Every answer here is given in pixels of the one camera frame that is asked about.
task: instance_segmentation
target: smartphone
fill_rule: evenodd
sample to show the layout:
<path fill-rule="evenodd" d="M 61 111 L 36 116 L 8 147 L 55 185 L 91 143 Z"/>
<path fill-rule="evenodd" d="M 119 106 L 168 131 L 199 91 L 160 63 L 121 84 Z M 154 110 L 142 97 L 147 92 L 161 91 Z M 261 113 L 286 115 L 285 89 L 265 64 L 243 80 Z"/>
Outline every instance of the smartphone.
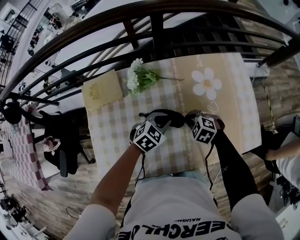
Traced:
<path fill-rule="evenodd" d="M 293 132 L 300 137 L 300 117 L 298 115 L 294 117 L 292 128 Z"/>

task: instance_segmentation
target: flower petal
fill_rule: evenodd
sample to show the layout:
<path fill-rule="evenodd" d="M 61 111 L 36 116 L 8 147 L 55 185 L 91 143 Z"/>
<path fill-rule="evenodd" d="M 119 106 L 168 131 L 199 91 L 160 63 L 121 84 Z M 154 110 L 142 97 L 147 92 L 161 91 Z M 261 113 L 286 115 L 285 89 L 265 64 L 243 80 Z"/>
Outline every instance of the flower petal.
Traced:
<path fill-rule="evenodd" d="M 205 80 L 213 80 L 214 79 L 214 71 L 210 67 L 205 68 L 204 78 L 205 78 Z"/>
<path fill-rule="evenodd" d="M 216 93 L 216 90 L 214 90 L 213 88 L 212 89 L 208 89 L 206 91 L 206 96 L 209 100 L 215 100 L 216 97 L 217 97 L 217 93 Z"/>
<path fill-rule="evenodd" d="M 202 83 L 204 81 L 204 75 L 198 70 L 192 72 L 192 78 L 199 83 Z"/>
<path fill-rule="evenodd" d="M 213 79 L 211 83 L 214 89 L 221 89 L 222 87 L 222 82 L 220 79 Z"/>
<path fill-rule="evenodd" d="M 193 87 L 193 92 L 196 94 L 196 95 L 199 95 L 201 96 L 203 93 L 205 93 L 205 89 L 203 87 L 203 84 L 196 84 L 194 87 Z"/>

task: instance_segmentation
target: white t-shirt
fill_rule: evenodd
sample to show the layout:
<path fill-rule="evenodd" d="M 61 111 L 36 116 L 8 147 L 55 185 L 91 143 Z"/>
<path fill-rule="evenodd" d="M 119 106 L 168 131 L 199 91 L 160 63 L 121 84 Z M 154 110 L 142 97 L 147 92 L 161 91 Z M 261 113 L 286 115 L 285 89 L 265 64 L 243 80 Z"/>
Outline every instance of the white t-shirt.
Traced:
<path fill-rule="evenodd" d="M 300 137 L 290 132 L 281 146 L 298 139 Z M 295 187 L 300 189 L 300 155 L 278 159 L 276 164 L 281 174 Z"/>
<path fill-rule="evenodd" d="M 115 224 L 110 210 L 89 205 L 65 239 L 110 239 Z M 283 234 L 259 194 L 234 206 L 231 227 L 220 216 L 207 186 L 191 178 L 168 177 L 136 186 L 118 239 L 283 240 Z"/>

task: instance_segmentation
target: flower center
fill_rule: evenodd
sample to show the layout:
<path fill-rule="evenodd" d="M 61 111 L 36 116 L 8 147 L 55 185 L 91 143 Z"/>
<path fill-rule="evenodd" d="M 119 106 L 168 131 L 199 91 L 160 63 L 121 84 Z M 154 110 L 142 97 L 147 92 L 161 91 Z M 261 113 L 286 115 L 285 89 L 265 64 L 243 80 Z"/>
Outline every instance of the flower center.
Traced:
<path fill-rule="evenodd" d="M 210 82 L 210 80 L 204 80 L 204 82 L 203 82 L 203 86 L 204 86 L 205 88 L 211 88 L 211 87 L 212 87 L 212 85 L 211 85 L 211 82 Z"/>

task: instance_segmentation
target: brown handrail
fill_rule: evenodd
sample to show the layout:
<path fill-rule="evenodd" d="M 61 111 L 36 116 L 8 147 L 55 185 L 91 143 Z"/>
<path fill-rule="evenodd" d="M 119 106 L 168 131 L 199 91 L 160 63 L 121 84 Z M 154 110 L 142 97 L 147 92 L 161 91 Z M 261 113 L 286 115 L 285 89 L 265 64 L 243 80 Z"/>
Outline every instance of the brown handrail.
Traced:
<path fill-rule="evenodd" d="M 300 36 L 292 29 L 286 27 L 279 21 L 264 16 L 262 12 L 254 12 L 252 9 L 220 0 L 156 0 L 139 1 L 112 8 L 61 33 L 48 44 L 36 52 L 15 74 L 6 88 L 1 92 L 0 99 L 3 100 L 18 85 L 18 83 L 35 67 L 44 60 L 55 54 L 65 46 L 81 39 L 100 29 L 153 14 L 181 13 L 181 12 L 208 12 L 227 13 L 233 16 L 249 19 L 273 27 L 290 37 L 300 41 Z"/>

